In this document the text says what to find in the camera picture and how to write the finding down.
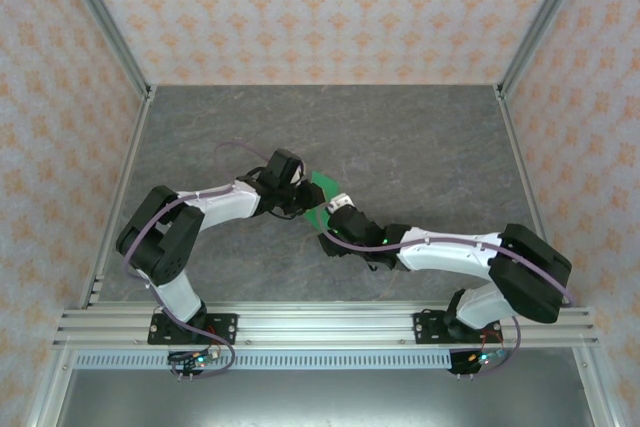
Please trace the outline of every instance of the patterned wallpaper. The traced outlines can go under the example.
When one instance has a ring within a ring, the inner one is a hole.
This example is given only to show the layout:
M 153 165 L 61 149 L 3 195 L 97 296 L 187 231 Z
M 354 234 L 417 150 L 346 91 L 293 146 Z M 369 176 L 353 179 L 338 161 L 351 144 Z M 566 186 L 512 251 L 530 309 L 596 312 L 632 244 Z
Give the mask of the patterned wallpaper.
M 567 0 L 510 109 L 547 232 L 640 425 L 640 0 Z
M 106 0 L 151 83 L 491 84 L 542 0 Z
M 0 425 L 77 306 L 140 99 L 82 0 L 0 0 Z

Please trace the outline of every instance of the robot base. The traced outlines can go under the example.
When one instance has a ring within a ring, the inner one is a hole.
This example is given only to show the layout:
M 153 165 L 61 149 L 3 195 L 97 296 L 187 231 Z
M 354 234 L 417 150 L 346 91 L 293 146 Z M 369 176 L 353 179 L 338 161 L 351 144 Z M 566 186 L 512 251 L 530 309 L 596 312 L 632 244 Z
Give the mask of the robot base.
M 443 310 L 433 310 L 413 314 L 413 333 L 416 344 L 458 344 L 460 339 L 453 337 L 445 325 L 445 312 Z M 483 339 L 483 332 L 488 337 Z M 465 333 L 464 342 L 469 344 L 500 344 L 502 337 L 499 322 L 491 322 L 484 329 L 479 331 L 469 331 Z
M 212 327 L 216 335 L 232 345 L 235 344 L 238 330 L 237 314 L 206 314 L 204 326 L 202 330 Z M 147 338 L 149 345 L 209 345 L 211 342 L 208 337 L 177 326 L 165 314 L 154 314 L 151 317 Z

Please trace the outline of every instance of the gray table surface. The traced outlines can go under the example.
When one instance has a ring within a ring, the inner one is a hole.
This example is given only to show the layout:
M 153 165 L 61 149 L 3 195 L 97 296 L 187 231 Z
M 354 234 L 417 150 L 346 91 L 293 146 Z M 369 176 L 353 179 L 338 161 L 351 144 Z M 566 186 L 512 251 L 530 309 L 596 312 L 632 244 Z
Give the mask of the gray table surface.
M 119 227 L 156 185 L 226 183 L 213 160 L 226 140 L 266 156 L 291 150 L 379 225 L 469 234 L 533 226 L 490 86 L 220 86 L 158 88 Z M 221 159 L 233 175 L 263 165 L 237 147 Z M 483 283 L 440 271 L 370 272 L 355 256 L 324 255 L 316 235 L 305 219 L 269 215 L 216 226 L 200 234 L 189 278 L 205 301 L 444 301 Z M 100 300 L 149 300 L 115 251 Z

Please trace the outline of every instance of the purple cable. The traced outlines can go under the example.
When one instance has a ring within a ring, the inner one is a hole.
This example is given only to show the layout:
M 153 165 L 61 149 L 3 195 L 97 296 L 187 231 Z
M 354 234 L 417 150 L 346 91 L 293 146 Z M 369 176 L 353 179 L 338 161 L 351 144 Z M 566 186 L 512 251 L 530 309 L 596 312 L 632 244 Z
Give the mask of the purple cable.
M 396 250 L 396 249 L 401 249 L 403 247 L 411 247 L 413 245 L 420 245 L 420 244 L 426 244 L 426 243 L 462 244 L 462 245 L 470 245 L 472 247 L 480 244 L 480 246 L 483 249 L 494 250 L 496 252 L 506 255 L 507 257 L 511 257 L 517 262 L 520 262 L 527 269 L 538 274 L 540 277 L 546 280 L 549 284 L 555 287 L 556 290 L 558 290 L 558 292 L 560 292 L 567 299 L 569 299 L 569 303 L 567 304 L 567 307 L 570 307 L 571 305 L 575 304 L 573 295 L 571 295 L 571 293 L 565 287 L 563 287 L 556 279 L 551 277 L 549 274 L 547 274 L 544 270 L 542 270 L 540 267 L 535 265 L 530 260 L 527 260 L 521 255 L 518 255 L 515 252 L 512 252 L 509 249 L 505 249 L 504 247 L 500 247 L 498 245 L 488 244 L 486 242 L 481 242 L 477 240 L 459 239 L 457 237 L 429 237 L 428 240 L 416 239 L 416 240 L 410 240 L 407 242 L 401 242 L 399 244 L 382 245 L 379 247 L 363 247 L 361 245 L 353 245 L 347 242 L 343 242 L 337 237 L 334 237 L 333 235 L 331 235 L 329 231 L 324 227 L 324 224 L 321 222 L 322 220 L 322 217 L 320 215 L 321 210 L 324 209 L 327 205 L 329 204 L 328 203 L 322 204 L 316 210 L 316 218 L 318 220 L 318 224 L 320 225 L 320 229 L 322 230 L 322 233 L 325 235 L 325 237 L 327 237 L 333 243 L 338 244 L 341 247 L 344 247 L 345 249 L 354 250 L 356 252 L 387 252 L 389 250 Z
M 220 147 L 224 147 L 226 145 L 235 145 L 238 147 L 243 147 L 244 149 L 248 150 L 249 152 L 254 153 L 255 155 L 257 155 L 258 157 L 260 157 L 262 160 L 267 161 L 269 159 L 267 159 L 264 155 L 262 155 L 260 152 L 254 150 L 253 148 L 249 147 L 246 144 L 243 144 L 242 142 L 236 142 L 236 141 L 228 141 L 228 142 L 221 142 L 218 145 L 216 145 L 213 153 L 214 153 L 214 162 L 216 163 L 216 165 L 220 165 L 218 163 L 218 149 Z M 169 204 L 165 205 L 162 209 L 160 209 L 156 215 L 154 215 L 151 220 L 149 220 L 149 222 L 147 222 L 147 224 L 142 228 L 142 230 L 140 231 L 140 233 L 136 236 L 136 238 L 134 239 L 133 243 L 131 244 L 131 247 L 129 247 L 129 249 L 127 250 L 127 253 L 124 256 L 123 262 L 122 262 L 122 267 L 124 270 L 124 273 L 126 275 L 128 275 L 129 277 L 132 277 L 136 280 L 141 280 L 147 283 L 147 287 L 150 287 L 150 282 L 147 282 L 143 277 L 136 275 L 132 272 L 129 271 L 129 264 L 131 262 L 131 257 L 133 257 L 133 253 L 136 251 L 136 249 L 140 246 L 140 243 L 142 242 L 142 239 L 144 239 L 144 237 L 149 233 L 149 231 L 155 227 L 156 223 L 162 218 L 163 215 L 165 215 L 167 212 L 169 212 L 171 209 L 173 209 L 174 207 L 184 203 L 184 202 L 189 202 L 191 200 L 195 200 L 195 199 L 210 199 L 213 197 L 218 197 L 220 195 L 224 195 L 224 194 L 228 194 L 229 192 L 231 192 L 234 188 L 233 184 L 230 184 L 228 186 L 226 186 L 225 188 L 221 188 L 220 190 L 215 190 L 213 192 L 206 192 L 203 194 L 197 193 L 197 194 L 190 194 L 190 195 L 185 195 L 184 197 L 180 197 L 179 199 L 174 200 L 173 202 L 170 202 Z M 158 295 L 158 293 L 151 288 L 151 293 L 153 294 L 153 296 L 155 297 L 156 301 L 158 302 L 158 304 L 160 305 L 160 307 L 162 307 L 162 310 L 164 313 L 167 314 L 167 316 L 177 325 L 179 325 L 180 327 L 182 327 L 183 329 L 187 329 L 191 332 L 195 332 L 196 334 L 200 334 L 203 335 L 205 337 L 208 337 L 212 340 L 215 340 L 216 342 L 219 342 L 223 345 L 225 345 L 228 349 L 229 352 L 231 354 L 231 359 L 229 360 L 229 362 L 221 367 L 220 369 L 217 370 L 213 370 L 211 372 L 207 372 L 207 373 L 203 373 L 200 374 L 199 376 L 195 377 L 196 379 L 198 378 L 207 378 L 207 377 L 212 377 L 214 375 L 218 375 L 221 374 L 222 372 L 225 372 L 227 370 L 229 370 L 231 368 L 231 366 L 234 364 L 234 362 L 236 361 L 236 351 L 233 348 L 233 346 L 223 337 L 220 337 L 218 335 L 212 334 L 211 332 L 206 332 L 204 330 L 200 330 L 196 327 L 192 327 L 189 324 L 186 324 L 185 322 L 182 322 L 181 320 L 179 320 L 175 315 L 173 315 L 173 312 L 171 312 L 167 306 L 164 304 L 164 302 L 162 301 L 162 299 L 160 298 L 160 296 Z M 172 369 L 171 371 L 176 374 L 176 369 L 175 369 L 175 364 L 172 365 Z
M 511 353 L 506 359 L 504 359 L 501 363 L 499 363 L 494 368 L 485 370 L 484 372 L 478 372 L 477 374 L 471 374 L 473 375 L 473 378 L 486 377 L 488 375 L 495 374 L 497 371 L 504 368 L 505 365 L 511 362 L 511 360 L 515 357 L 516 352 L 520 350 L 520 344 L 522 343 L 522 330 L 520 329 L 520 322 L 518 322 L 518 319 L 516 317 L 511 317 L 511 320 L 513 320 L 513 325 L 516 328 L 516 345 L 513 346 L 513 350 L 511 351 Z M 478 349 L 452 349 L 451 352 L 475 352 L 477 350 Z

